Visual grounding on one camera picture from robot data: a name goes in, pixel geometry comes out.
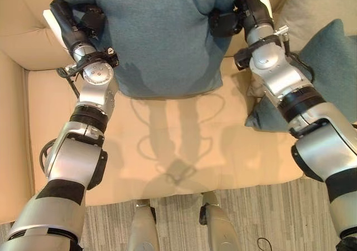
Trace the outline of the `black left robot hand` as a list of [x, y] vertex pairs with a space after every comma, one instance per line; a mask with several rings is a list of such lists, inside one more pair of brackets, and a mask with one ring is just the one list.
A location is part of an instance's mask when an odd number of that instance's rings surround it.
[[71, 52], [78, 44], [91, 44], [91, 38], [99, 37], [105, 24], [105, 14], [95, 4], [71, 5], [64, 0], [53, 0], [50, 12], [60, 27], [60, 37]]

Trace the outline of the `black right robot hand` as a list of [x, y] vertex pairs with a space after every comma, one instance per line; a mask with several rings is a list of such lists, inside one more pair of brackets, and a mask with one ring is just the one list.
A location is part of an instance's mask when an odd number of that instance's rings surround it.
[[227, 12], [213, 9], [208, 23], [214, 37], [231, 37], [240, 31], [247, 37], [259, 25], [274, 26], [269, 0], [234, 0]]

